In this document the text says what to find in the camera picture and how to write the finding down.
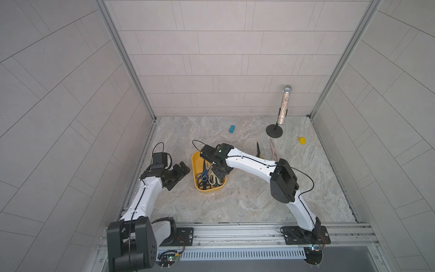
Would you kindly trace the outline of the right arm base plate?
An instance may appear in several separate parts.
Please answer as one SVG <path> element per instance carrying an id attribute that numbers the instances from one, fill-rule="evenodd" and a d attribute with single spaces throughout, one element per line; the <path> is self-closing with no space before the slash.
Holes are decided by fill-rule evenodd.
<path id="1" fill-rule="evenodd" d="M 325 226 L 320 226 L 313 232 L 298 226 L 283 226 L 280 232 L 284 235 L 286 245 L 328 245 L 331 239 Z"/>

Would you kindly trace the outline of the right circuit board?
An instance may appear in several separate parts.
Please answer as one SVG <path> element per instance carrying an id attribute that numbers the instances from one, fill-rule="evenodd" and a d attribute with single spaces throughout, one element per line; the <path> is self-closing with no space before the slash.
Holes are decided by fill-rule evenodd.
<path id="1" fill-rule="evenodd" d="M 323 260 L 323 251 L 312 247 L 304 247 L 305 262 L 309 265 L 320 266 Z"/>

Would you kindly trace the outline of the blue handled scissors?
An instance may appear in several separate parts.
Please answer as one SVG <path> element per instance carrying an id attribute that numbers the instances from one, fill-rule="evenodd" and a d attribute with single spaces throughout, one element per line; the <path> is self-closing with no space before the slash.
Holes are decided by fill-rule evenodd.
<path id="1" fill-rule="evenodd" d="M 204 181 L 208 180 L 208 172 L 209 172 L 209 165 L 207 165 L 206 161 L 203 161 L 203 171 L 199 174 L 197 174 L 198 181 Z"/>

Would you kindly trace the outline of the yellow plastic storage box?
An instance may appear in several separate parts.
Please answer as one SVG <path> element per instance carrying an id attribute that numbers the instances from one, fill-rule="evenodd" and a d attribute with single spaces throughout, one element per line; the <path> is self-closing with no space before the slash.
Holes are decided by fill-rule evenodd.
<path id="1" fill-rule="evenodd" d="M 193 166 L 194 183 L 200 192 L 214 192 L 226 184 L 227 178 L 218 178 L 211 169 L 211 163 L 201 158 L 199 151 L 192 155 L 191 162 Z"/>

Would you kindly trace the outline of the left circuit board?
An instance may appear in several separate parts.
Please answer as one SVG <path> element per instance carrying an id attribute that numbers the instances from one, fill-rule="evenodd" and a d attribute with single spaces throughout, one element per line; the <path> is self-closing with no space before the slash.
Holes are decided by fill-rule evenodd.
<path id="1" fill-rule="evenodd" d="M 161 269 L 170 269 L 172 265 L 180 260 L 181 252 L 177 250 L 167 250 L 157 255 L 156 264 L 160 266 Z"/>

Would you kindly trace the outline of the circuit board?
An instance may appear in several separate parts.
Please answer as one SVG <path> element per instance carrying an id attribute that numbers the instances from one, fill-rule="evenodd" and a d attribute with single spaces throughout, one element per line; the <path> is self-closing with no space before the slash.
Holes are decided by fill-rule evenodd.
<path id="1" fill-rule="evenodd" d="M 305 262 L 309 265 L 320 266 L 323 260 L 323 251 L 312 247 L 304 247 Z"/>
<path id="2" fill-rule="evenodd" d="M 180 260 L 181 252 L 177 250 L 167 250 L 157 255 L 156 264 L 160 266 L 161 269 L 170 269 L 172 265 Z"/>

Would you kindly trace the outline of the cream handled kitchen scissors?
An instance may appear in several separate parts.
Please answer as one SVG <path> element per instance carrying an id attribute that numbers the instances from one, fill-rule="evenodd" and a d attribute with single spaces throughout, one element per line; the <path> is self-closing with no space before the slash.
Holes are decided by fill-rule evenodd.
<path id="1" fill-rule="evenodd" d="M 208 172 L 208 183 L 210 184 L 211 187 L 221 186 L 221 182 L 220 182 L 219 178 L 216 176 L 216 174 L 213 173 L 211 165 L 209 167 L 209 172 Z"/>

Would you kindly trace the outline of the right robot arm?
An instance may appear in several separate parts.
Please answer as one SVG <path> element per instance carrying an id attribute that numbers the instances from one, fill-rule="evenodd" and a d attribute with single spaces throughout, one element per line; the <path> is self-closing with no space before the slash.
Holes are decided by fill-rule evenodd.
<path id="1" fill-rule="evenodd" d="M 294 169 L 286 160 L 260 159 L 226 143 L 216 147 L 204 145 L 200 156 L 211 164 L 213 173 L 221 180 L 235 168 L 265 180 L 270 184 L 272 197 L 286 204 L 296 218 L 299 230 L 307 235 L 319 234 L 321 222 L 302 198 Z"/>

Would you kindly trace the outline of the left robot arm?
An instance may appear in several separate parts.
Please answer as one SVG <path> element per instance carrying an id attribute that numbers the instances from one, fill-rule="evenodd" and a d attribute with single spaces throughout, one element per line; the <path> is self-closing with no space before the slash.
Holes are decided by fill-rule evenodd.
<path id="1" fill-rule="evenodd" d="M 157 261 L 157 248 L 176 240 L 176 224 L 172 217 L 154 222 L 150 216 L 157 196 L 190 173 L 184 162 L 167 169 L 152 164 L 140 176 L 139 189 L 127 212 L 107 230 L 108 267 L 111 272 L 134 272 L 152 268 Z"/>

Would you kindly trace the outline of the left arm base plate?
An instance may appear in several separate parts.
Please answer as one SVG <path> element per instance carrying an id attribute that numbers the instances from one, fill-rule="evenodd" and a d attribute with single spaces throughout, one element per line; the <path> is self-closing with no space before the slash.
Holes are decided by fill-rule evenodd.
<path id="1" fill-rule="evenodd" d="M 194 228 L 177 228 L 169 238 L 161 243 L 161 247 L 190 247 L 193 244 Z"/>

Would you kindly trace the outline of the pink handled scissors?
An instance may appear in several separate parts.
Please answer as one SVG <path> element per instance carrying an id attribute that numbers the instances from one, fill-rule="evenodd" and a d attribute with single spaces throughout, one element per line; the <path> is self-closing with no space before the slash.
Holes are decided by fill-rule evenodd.
<path id="1" fill-rule="evenodd" d="M 276 150 L 276 147 L 275 147 L 272 139 L 270 139 L 270 148 L 271 148 L 271 153 L 272 153 L 271 160 L 277 162 L 280 159 L 280 157 L 279 157 L 279 154 Z"/>

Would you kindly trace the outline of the glitter microphone on stand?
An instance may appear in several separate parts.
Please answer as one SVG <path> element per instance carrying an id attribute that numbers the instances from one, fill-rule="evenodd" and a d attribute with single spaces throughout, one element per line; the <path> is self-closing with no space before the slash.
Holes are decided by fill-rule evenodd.
<path id="1" fill-rule="evenodd" d="M 288 102 L 292 92 L 292 87 L 286 85 L 283 88 L 282 103 L 279 109 L 278 118 L 275 124 L 271 124 L 266 128 L 266 133 L 271 138 L 280 138 L 283 135 L 283 129 L 281 125 L 284 124 L 285 118 L 288 112 Z"/>

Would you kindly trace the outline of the aluminium rail frame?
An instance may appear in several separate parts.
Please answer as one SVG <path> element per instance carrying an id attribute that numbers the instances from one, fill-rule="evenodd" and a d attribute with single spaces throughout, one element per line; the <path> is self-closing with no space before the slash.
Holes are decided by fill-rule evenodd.
<path id="1" fill-rule="evenodd" d="M 379 242 L 368 223 L 328 223 L 326 227 L 331 244 L 286 245 L 283 226 L 294 223 L 175 223 L 176 228 L 194 228 L 190 247 L 161 247 L 157 255 L 167 250 L 181 252 L 179 261 L 234 261 L 234 260 L 305 260 L 304 247 L 321 249 L 344 248 L 353 252 L 366 248 L 373 259 L 380 257 Z M 107 230 L 97 246 L 96 260 L 107 270 Z"/>

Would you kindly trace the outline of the yellow black handled scissors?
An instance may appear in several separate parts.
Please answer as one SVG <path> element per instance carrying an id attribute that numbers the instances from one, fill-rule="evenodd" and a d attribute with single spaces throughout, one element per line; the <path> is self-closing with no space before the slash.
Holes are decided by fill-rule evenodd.
<path id="1" fill-rule="evenodd" d="M 262 153 L 261 153 L 261 150 L 260 150 L 258 142 L 256 143 L 256 147 L 257 147 L 257 155 L 256 155 L 256 157 L 258 157 L 260 159 L 263 159 L 263 156 L 262 156 Z"/>

